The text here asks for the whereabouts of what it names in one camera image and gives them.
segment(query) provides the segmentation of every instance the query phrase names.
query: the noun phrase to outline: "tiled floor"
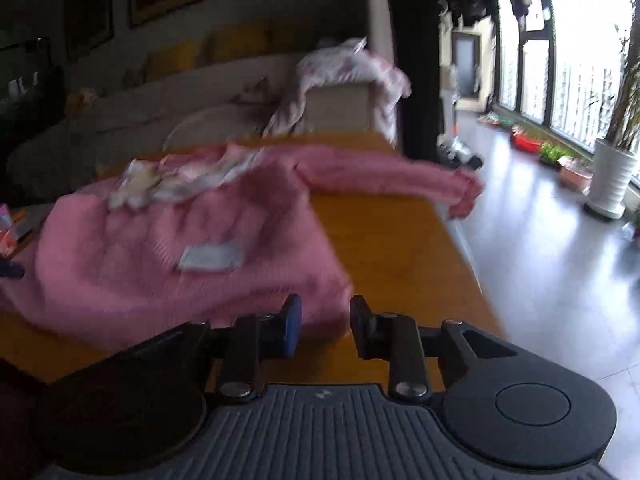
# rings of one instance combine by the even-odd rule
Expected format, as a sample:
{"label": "tiled floor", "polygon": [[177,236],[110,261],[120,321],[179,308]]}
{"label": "tiled floor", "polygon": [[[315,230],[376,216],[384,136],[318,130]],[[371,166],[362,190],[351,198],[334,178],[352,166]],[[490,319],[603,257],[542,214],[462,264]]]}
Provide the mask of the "tiled floor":
{"label": "tiled floor", "polygon": [[458,229],[514,344],[598,381],[618,409],[603,465],[640,479],[640,250],[582,209],[558,174],[513,150],[508,135],[460,117],[484,156],[486,190]]}

